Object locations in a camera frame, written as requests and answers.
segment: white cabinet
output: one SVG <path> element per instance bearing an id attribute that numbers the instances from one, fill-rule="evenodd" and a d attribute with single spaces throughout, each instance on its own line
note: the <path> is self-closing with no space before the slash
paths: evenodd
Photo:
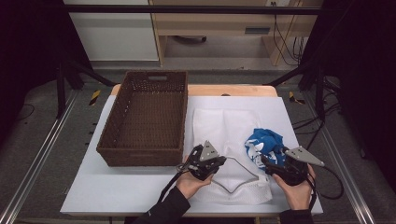
<path id="1" fill-rule="evenodd" d="M 147 0 L 64 0 L 67 5 L 147 5 Z M 92 62 L 158 61 L 148 13 L 70 13 Z"/>

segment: person's left hand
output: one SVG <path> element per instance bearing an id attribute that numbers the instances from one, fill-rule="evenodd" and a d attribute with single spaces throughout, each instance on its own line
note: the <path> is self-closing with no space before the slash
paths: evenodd
<path id="1" fill-rule="evenodd" d="M 209 185 L 212 181 L 212 177 L 213 175 L 210 175 L 206 180 L 203 181 L 195 178 L 190 172 L 186 172 L 178 178 L 176 187 L 186 199 L 189 199 L 198 191 L 198 189 Z"/>

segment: gray floor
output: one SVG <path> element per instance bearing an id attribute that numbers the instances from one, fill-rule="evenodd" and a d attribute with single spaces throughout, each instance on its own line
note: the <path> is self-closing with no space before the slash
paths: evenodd
<path id="1" fill-rule="evenodd" d="M 195 40 L 170 38 L 165 57 L 165 65 L 157 63 L 133 63 L 133 67 L 120 65 L 103 66 L 95 63 L 97 72 L 104 77 L 121 82 L 126 70 L 133 69 L 186 69 L 189 71 L 190 83 L 233 83 L 262 84 L 286 74 L 293 66 L 284 63 L 272 66 L 259 38 L 227 38 L 209 37 L 205 43 Z M 107 217 L 70 217 L 60 213 L 67 189 L 73 183 L 78 167 L 91 140 L 95 123 L 111 88 L 96 80 L 83 76 L 86 84 L 81 91 L 70 91 L 68 95 L 78 93 L 76 102 L 70 111 L 66 123 L 62 127 L 51 152 L 49 153 L 39 176 L 24 204 L 18 210 L 16 223 L 84 223 L 77 220 L 89 220 L 107 223 Z M 296 84 L 300 77 L 288 80 L 278 86 L 277 92 L 284 99 L 290 115 L 291 123 L 312 119 L 313 114 L 309 102 L 311 91 L 300 92 Z M 94 91 L 101 93 L 95 105 L 89 105 Z M 289 100 L 292 91 L 296 99 L 304 99 L 307 104 L 301 105 Z M 0 150 L 0 210 L 4 211 L 12 200 L 24 175 L 28 172 L 35 155 L 41 148 L 49 133 L 57 113 L 56 83 L 51 81 L 29 92 L 26 106 L 21 111 L 21 120 L 14 125 L 8 140 Z M 326 107 L 337 103 L 330 95 L 326 98 Z M 312 132 L 318 128 L 313 122 L 302 129 L 296 130 L 299 143 L 306 147 L 313 137 Z M 354 196 L 344 194 L 339 200 L 327 200 L 319 197 L 324 213 L 315 216 L 317 223 L 396 223 L 396 196 L 387 185 L 374 161 L 364 160 L 360 156 L 359 144 L 354 140 L 353 133 L 347 126 L 342 113 L 333 111 L 326 117 L 325 127 L 313 142 L 310 151 L 323 160 L 337 173 L 337 161 L 332 159 L 332 148 L 342 156 L 353 183 L 375 221 L 360 220 L 354 207 Z M 316 168 L 318 174 L 318 190 L 326 195 L 334 195 L 339 186 L 332 175 Z M 262 218 L 262 223 L 276 223 L 275 218 Z"/>

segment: basket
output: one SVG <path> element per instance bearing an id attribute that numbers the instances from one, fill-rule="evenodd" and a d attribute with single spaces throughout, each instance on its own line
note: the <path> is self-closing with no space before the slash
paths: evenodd
<path id="1" fill-rule="evenodd" d="M 186 71 L 128 71 L 96 150 L 108 166 L 182 162 Z"/>

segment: white table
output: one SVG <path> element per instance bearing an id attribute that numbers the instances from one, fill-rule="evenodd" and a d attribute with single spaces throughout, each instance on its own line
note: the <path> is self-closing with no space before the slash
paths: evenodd
<path id="1" fill-rule="evenodd" d="M 108 97 L 87 153 L 79 167 L 61 212 L 72 216 L 126 217 L 140 216 L 150 209 L 160 197 L 162 189 L 176 173 L 175 167 L 108 167 L 96 146 L 106 119 L 116 99 Z M 194 108 L 240 109 L 260 111 L 262 126 L 283 136 L 289 148 L 298 142 L 290 119 L 280 97 L 262 96 L 189 96 L 186 115 L 184 154 L 192 145 L 192 112 Z M 258 205 L 222 205 L 190 200 L 186 217 L 270 217 L 289 209 L 280 187 L 271 179 L 273 200 Z M 312 213 L 322 213 L 317 200 Z"/>

